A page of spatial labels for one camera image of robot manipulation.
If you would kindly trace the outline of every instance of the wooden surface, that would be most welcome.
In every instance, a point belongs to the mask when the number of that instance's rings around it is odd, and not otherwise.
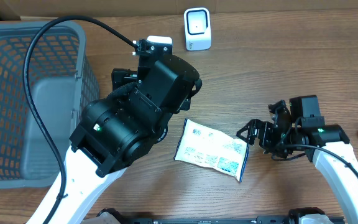
[[[109,207],[158,218],[256,217],[296,207],[342,215],[323,176],[305,158],[275,162],[252,147],[240,184],[214,170],[175,162],[173,155],[185,118],[234,137],[252,118],[269,120],[269,103],[316,94],[326,122],[343,127],[358,159],[358,10],[215,14],[212,47],[200,52],[185,50],[182,16],[102,21],[131,40],[172,37],[174,54],[199,71],[203,87],[191,110],[173,116],[166,139],[128,168],[88,217]],[[101,96],[106,96],[111,70],[135,69],[137,57],[105,30],[79,23]],[[0,190],[0,223],[26,222],[47,190]]]

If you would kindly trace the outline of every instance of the gray storage bin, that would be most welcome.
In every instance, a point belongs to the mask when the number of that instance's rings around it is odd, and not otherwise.
[[[45,187],[59,172],[28,110],[22,86],[24,55],[43,25],[0,24],[0,189]],[[44,34],[30,61],[32,96],[63,160],[81,110],[99,98],[85,43],[84,30],[74,22],[64,22]]]

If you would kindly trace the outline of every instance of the basket bottom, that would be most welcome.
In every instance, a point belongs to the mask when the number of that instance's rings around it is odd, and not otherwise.
[[[75,83],[73,77],[52,77],[38,81],[32,89],[33,100],[39,115],[63,160],[70,145],[68,138],[73,122]],[[56,158],[32,113],[28,114],[27,120],[21,157],[21,176],[26,180],[50,179],[59,171]]]

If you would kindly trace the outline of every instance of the white paper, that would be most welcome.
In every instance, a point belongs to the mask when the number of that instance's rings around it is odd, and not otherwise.
[[[247,143],[187,120],[175,160],[216,169],[239,182]]]

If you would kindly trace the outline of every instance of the wood grain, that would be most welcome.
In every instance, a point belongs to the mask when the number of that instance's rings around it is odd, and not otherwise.
[[[169,122],[166,139],[136,161],[95,203],[87,217],[114,207],[125,215],[157,218],[240,218],[319,207],[342,215],[323,176],[306,161],[275,162],[255,146],[244,181],[173,161],[183,120],[190,118],[234,137],[252,118],[269,119],[267,105],[318,95],[328,124],[340,124],[358,159],[358,10],[255,12],[211,16],[213,44],[185,50],[182,16],[111,17],[103,22],[131,40],[173,38],[174,54],[201,74],[191,110]],[[93,24],[86,54],[101,85],[111,91],[111,70],[137,66],[132,49]],[[0,190],[0,223],[24,223],[47,189]]]

